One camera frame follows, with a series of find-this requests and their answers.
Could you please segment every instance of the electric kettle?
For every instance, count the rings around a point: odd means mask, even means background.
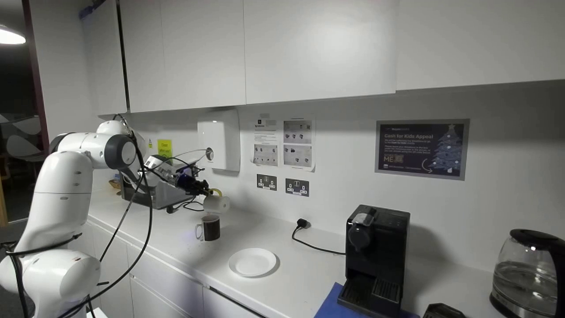
[[[497,256],[490,302],[508,318],[565,318],[565,240],[511,230]]]

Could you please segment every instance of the coffee maker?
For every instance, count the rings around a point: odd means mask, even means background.
[[[338,304],[368,316],[400,316],[407,223],[407,212],[356,207],[345,228],[347,281]]]

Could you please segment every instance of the white countertop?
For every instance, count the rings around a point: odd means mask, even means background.
[[[89,219],[112,230],[126,202],[93,198]],[[294,225],[229,210],[220,216],[220,239],[199,242],[193,225],[202,214],[153,210],[153,232],[148,251],[162,262],[192,276],[204,286],[266,316],[314,316],[333,283],[344,283],[344,256],[326,255],[289,239]],[[148,209],[132,205],[119,237],[140,246],[146,235]],[[301,230],[298,237],[322,248],[342,249],[342,239],[319,230]],[[278,269],[257,279],[245,279],[227,269],[232,253],[262,248],[276,255]],[[402,308],[419,316],[432,302],[444,302],[467,316],[495,318],[488,304],[490,274],[437,260],[409,258],[404,272]]]

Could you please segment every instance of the white robotic arm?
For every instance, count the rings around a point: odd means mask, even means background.
[[[13,253],[36,251],[72,240],[88,216],[91,172],[123,170],[135,159],[130,133],[119,122],[103,122],[96,133],[54,140],[36,177],[27,225]],[[19,256],[24,292],[35,302],[35,318],[54,318],[80,302],[98,281],[98,262],[77,251],[49,249]],[[0,286],[15,293],[15,269],[0,263]]]

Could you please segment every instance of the poster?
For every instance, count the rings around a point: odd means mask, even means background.
[[[377,122],[375,172],[462,179],[467,120]]]

